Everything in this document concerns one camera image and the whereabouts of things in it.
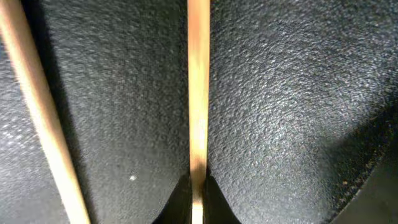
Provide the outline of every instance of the leather texture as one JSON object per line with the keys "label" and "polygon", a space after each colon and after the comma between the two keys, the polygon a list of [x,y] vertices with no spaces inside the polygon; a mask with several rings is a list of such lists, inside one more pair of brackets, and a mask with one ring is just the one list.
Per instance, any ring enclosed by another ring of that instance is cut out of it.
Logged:
{"label": "leather texture", "polygon": [[[186,1],[23,1],[93,223],[188,170]],[[323,223],[396,133],[398,2],[212,1],[209,165],[242,223]],[[0,222],[67,223],[5,52]]]}

